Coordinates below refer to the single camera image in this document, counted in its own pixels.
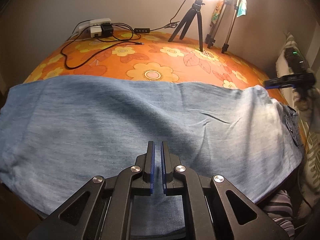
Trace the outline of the striped sleeve forearm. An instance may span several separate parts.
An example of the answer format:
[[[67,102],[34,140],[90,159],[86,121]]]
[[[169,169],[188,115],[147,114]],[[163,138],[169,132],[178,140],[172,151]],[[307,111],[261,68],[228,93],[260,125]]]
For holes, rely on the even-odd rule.
[[[263,211],[288,234],[289,239],[295,238],[293,208],[287,191],[278,191]]]

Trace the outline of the right gloved hand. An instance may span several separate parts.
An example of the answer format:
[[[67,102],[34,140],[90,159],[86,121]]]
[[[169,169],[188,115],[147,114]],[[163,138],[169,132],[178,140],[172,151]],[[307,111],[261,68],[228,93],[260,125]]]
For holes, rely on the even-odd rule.
[[[293,100],[300,118],[308,124],[309,131],[319,134],[319,89],[294,89]]]

